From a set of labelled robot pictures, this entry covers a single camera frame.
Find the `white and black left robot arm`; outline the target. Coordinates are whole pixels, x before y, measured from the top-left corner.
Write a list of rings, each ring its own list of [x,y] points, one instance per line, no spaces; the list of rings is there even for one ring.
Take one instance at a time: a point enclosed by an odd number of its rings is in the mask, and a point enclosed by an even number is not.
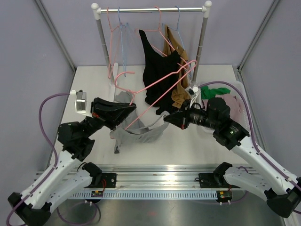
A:
[[[83,97],[74,101],[75,111],[85,116],[81,122],[62,123],[57,140],[63,145],[55,162],[27,189],[8,197],[12,212],[26,226],[42,226],[54,210],[74,192],[104,185],[102,170],[84,160],[95,141],[90,139],[102,127],[114,130],[136,109],[134,103],[114,103],[96,97],[91,103]]]

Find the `blue hanger with mauve top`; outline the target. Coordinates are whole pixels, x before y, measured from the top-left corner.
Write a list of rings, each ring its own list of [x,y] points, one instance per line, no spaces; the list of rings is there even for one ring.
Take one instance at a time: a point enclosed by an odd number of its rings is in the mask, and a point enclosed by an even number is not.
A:
[[[127,71],[127,49],[128,49],[128,39],[129,35],[132,32],[132,29],[128,22],[125,24],[122,23],[120,19],[120,7],[118,7],[118,19],[119,19],[119,31],[120,31],[120,40],[121,40],[121,53],[122,53],[122,67],[123,71]]]

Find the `grey tank top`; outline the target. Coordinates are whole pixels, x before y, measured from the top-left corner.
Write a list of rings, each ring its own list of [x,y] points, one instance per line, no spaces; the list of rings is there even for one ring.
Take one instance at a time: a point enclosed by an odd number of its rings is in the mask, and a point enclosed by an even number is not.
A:
[[[115,130],[110,132],[110,137],[115,140],[114,153],[119,154],[120,148],[125,145],[139,144],[139,143],[153,143],[162,137],[163,132],[167,129],[169,123],[154,127],[154,125],[168,116],[169,113],[164,111],[158,119],[150,125],[138,119],[137,111],[131,112],[126,119]]]

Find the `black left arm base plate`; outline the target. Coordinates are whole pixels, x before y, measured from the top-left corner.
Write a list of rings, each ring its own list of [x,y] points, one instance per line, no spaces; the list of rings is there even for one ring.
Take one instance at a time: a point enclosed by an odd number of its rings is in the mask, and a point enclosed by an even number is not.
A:
[[[117,174],[116,173],[103,173],[101,176],[96,177],[96,181],[93,187],[97,188],[115,188],[117,182]]]

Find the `green tank top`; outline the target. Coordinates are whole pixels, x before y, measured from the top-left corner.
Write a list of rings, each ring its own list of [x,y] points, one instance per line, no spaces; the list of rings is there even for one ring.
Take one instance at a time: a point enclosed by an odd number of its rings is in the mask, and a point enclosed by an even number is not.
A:
[[[216,95],[229,94],[231,92],[228,88],[209,88],[208,86],[201,87],[201,98],[202,99],[211,99]]]

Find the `black tank top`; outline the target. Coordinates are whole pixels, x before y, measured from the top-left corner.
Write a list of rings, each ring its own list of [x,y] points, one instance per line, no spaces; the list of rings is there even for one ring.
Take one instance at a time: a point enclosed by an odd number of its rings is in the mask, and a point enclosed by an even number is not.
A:
[[[176,72],[180,56],[177,51],[166,57],[161,56],[151,47],[145,32],[140,30],[139,34],[145,55],[143,82],[146,87],[149,87],[146,89],[145,102],[157,108],[157,115],[164,111],[172,113],[175,108],[172,106],[171,96],[173,90],[170,88],[178,81],[177,74],[174,73],[156,84],[153,83],[170,73]]]

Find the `pink wire hanger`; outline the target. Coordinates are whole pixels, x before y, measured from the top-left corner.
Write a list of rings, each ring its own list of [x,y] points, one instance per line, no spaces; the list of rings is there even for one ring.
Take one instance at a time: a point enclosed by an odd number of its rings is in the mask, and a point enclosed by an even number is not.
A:
[[[114,31],[116,29],[118,29],[119,26],[117,25],[115,28],[112,27],[111,21],[110,21],[110,17],[109,17],[109,8],[106,9],[106,15],[107,15],[109,29],[110,29],[108,78],[109,78],[109,80],[114,80],[113,79],[113,72],[112,72],[112,58],[111,58],[111,53],[112,53],[112,39],[113,39],[113,33],[114,33]]]

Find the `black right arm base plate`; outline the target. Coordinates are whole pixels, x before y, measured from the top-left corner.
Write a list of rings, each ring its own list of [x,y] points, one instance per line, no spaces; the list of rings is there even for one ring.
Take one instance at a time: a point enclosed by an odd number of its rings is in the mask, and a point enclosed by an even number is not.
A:
[[[219,185],[215,181],[213,173],[199,173],[195,177],[195,181],[199,183],[200,188],[238,188],[238,186],[228,184],[225,180]]]

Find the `mauve pink tank top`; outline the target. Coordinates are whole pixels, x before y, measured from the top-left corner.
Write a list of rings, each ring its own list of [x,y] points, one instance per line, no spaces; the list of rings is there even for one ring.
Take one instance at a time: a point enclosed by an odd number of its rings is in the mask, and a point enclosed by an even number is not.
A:
[[[243,103],[236,96],[230,94],[216,95],[215,97],[222,98],[226,105],[230,107],[230,117],[232,119],[238,119],[243,111]]]

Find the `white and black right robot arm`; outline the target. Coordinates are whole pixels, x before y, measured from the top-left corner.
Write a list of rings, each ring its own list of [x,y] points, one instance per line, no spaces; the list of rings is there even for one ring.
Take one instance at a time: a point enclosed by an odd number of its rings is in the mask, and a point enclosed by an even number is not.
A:
[[[242,173],[229,163],[214,171],[214,183],[240,187],[262,198],[277,215],[288,218],[301,202],[301,179],[289,172],[257,145],[249,132],[230,118],[230,108],[220,97],[207,102],[206,109],[183,104],[181,109],[166,116],[165,122],[180,129],[190,124],[213,130],[216,142],[244,159],[258,176]]]

